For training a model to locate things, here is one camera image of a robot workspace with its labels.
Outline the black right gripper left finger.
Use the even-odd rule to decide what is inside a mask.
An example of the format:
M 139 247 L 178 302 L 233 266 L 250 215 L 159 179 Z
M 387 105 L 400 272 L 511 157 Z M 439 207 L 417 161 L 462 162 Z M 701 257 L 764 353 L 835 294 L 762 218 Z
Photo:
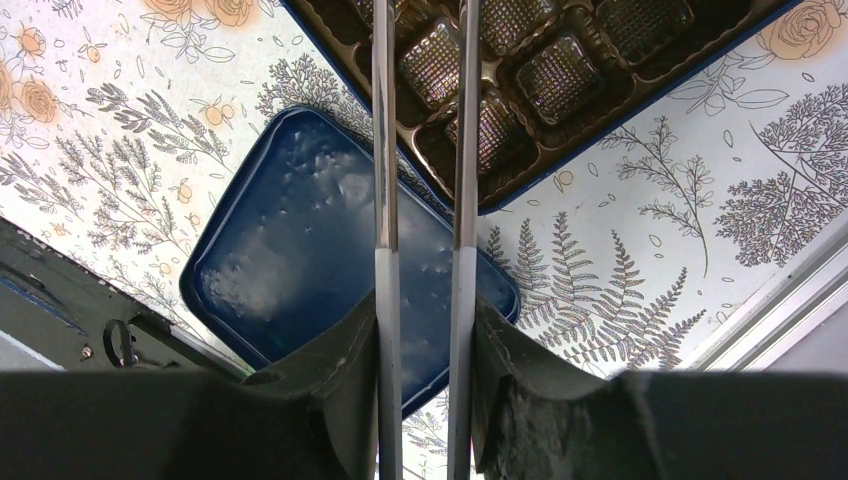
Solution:
M 1 377 L 5 479 L 370 479 L 375 299 L 241 382 L 188 369 Z

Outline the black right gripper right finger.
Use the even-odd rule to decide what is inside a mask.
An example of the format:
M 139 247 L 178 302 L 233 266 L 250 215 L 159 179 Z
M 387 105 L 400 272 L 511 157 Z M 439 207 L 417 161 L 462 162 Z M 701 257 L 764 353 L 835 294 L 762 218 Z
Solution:
M 472 440 L 488 479 L 843 479 L 835 374 L 626 371 L 604 380 L 486 299 L 473 330 Z

